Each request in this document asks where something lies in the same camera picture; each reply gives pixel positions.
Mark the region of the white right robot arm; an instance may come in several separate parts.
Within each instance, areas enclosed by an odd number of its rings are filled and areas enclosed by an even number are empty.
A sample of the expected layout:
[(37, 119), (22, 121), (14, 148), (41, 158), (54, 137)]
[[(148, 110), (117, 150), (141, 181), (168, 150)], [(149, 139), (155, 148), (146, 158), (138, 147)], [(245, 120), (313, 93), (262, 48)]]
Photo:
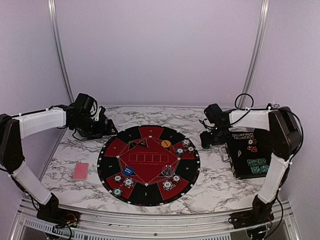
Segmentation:
[(265, 132), (270, 164), (257, 199), (265, 205), (275, 200), (285, 173), (303, 144), (303, 127), (297, 115), (288, 106), (222, 110), (216, 103), (207, 106), (204, 114), (213, 125), (210, 131), (200, 134), (204, 149), (225, 143), (231, 136), (229, 129), (232, 127)]

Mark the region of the orange big blind button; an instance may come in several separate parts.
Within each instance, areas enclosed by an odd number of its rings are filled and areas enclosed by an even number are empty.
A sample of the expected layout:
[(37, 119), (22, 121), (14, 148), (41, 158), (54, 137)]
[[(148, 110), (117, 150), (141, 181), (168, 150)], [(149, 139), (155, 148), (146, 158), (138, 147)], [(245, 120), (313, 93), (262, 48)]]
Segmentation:
[(161, 142), (161, 146), (164, 147), (164, 148), (169, 148), (171, 146), (171, 142), (169, 140), (163, 140)]

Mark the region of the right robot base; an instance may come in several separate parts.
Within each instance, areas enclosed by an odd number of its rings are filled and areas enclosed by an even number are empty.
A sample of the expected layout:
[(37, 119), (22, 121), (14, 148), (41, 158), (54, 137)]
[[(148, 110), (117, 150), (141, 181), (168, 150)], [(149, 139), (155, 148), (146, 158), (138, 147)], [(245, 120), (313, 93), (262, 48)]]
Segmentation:
[(264, 238), (273, 225), (274, 219), (272, 210), (254, 217), (254, 211), (251, 209), (232, 213), (228, 222), (233, 225), (234, 229), (246, 228), (247, 236), (253, 240)]

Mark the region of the red brown poker chip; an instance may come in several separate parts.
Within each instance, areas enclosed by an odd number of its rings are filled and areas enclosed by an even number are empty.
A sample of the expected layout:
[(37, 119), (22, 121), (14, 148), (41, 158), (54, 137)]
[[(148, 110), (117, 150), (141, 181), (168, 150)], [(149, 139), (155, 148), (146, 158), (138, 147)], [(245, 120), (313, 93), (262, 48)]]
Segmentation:
[(122, 181), (122, 176), (121, 175), (116, 175), (114, 178), (113, 178), (114, 182), (116, 183), (119, 183)]
[(174, 183), (179, 183), (181, 181), (181, 177), (177, 174), (175, 174), (173, 177), (172, 177), (172, 181)]
[(189, 147), (187, 148), (187, 152), (190, 153), (190, 154), (194, 153), (194, 151), (195, 151), (195, 148), (192, 147), (192, 146), (189, 146)]

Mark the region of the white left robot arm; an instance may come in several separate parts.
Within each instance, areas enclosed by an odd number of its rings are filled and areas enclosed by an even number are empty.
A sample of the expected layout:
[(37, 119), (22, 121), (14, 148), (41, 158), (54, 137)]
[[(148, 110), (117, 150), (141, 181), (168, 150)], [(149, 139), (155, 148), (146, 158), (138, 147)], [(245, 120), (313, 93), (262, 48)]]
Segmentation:
[(55, 104), (41, 110), (0, 116), (2, 171), (38, 203), (46, 205), (43, 213), (53, 223), (63, 219), (63, 211), (49, 203), (54, 198), (52, 193), (42, 184), (36, 169), (28, 166), (26, 157), (32, 154), (26, 149), (30, 145), (27, 141), (39, 143), (45, 134), (65, 129), (79, 133), (82, 141), (115, 135), (118, 131), (105, 112), (105, 107), (92, 96), (79, 93), (69, 105)]

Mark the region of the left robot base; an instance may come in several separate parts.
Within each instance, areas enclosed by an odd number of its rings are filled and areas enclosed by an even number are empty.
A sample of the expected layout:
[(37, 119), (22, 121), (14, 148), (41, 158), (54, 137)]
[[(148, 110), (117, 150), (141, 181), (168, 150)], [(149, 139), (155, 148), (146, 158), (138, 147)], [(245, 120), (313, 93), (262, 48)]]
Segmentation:
[(40, 220), (56, 224), (57, 228), (76, 227), (80, 213), (78, 211), (60, 208), (56, 204), (46, 204), (39, 207), (36, 217)]

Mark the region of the blue small blind button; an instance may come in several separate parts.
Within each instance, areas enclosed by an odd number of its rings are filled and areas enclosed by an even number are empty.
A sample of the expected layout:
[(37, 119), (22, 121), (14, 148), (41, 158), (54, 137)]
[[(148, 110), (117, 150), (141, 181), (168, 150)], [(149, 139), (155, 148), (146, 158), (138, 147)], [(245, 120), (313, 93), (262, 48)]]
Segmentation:
[(123, 169), (123, 174), (125, 176), (134, 176), (135, 175), (135, 170), (133, 167), (131, 166), (126, 166), (124, 169)]

